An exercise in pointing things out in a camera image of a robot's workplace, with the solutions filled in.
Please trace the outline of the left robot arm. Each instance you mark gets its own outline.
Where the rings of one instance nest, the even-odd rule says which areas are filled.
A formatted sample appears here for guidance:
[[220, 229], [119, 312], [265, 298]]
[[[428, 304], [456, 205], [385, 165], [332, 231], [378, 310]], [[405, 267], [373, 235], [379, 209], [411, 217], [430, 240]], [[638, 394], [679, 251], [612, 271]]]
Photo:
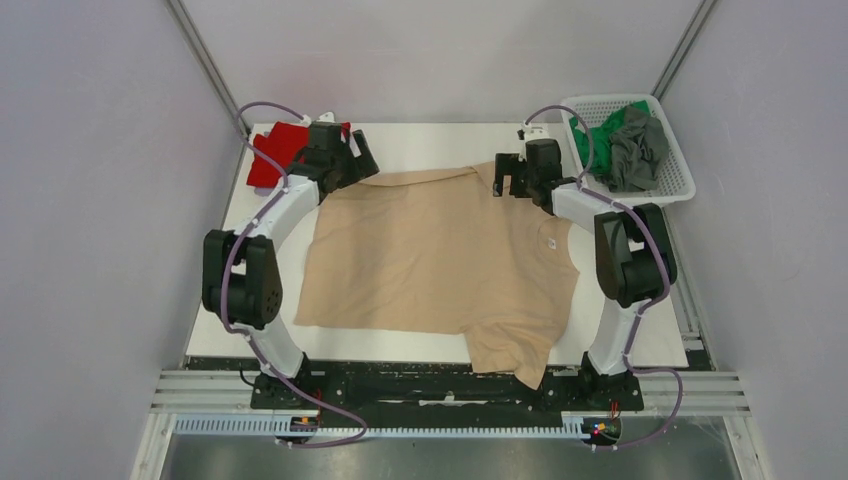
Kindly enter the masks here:
[[290, 407], [306, 405], [313, 379], [280, 317], [284, 299], [277, 251], [299, 222], [331, 193], [378, 173], [360, 129], [316, 121], [306, 128], [283, 175], [255, 213], [230, 230], [209, 231], [202, 246], [201, 301], [225, 330], [241, 335], [263, 373], [279, 377], [275, 392]]

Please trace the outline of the beige t-shirt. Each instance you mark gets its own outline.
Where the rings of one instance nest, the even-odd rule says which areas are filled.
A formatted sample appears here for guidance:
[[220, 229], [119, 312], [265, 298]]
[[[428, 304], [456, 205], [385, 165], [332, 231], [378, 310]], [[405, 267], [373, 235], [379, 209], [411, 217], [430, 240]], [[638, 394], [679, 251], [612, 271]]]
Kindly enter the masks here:
[[380, 174], [318, 210], [299, 326], [462, 335], [477, 373], [541, 385], [579, 271], [573, 225], [497, 197], [494, 166]]

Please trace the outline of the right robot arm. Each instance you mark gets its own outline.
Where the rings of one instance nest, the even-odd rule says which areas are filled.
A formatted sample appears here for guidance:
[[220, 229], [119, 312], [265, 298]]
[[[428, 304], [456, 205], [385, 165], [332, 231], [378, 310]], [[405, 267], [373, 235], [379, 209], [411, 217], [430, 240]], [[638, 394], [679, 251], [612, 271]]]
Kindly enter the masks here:
[[597, 334], [585, 352], [577, 382], [580, 400], [602, 408], [618, 383], [635, 374], [632, 351], [642, 320], [663, 301], [677, 278], [662, 210], [654, 203], [628, 207], [562, 173], [552, 138], [529, 140], [519, 153], [498, 153], [493, 194], [528, 198], [548, 214], [592, 230], [595, 275], [605, 296]]

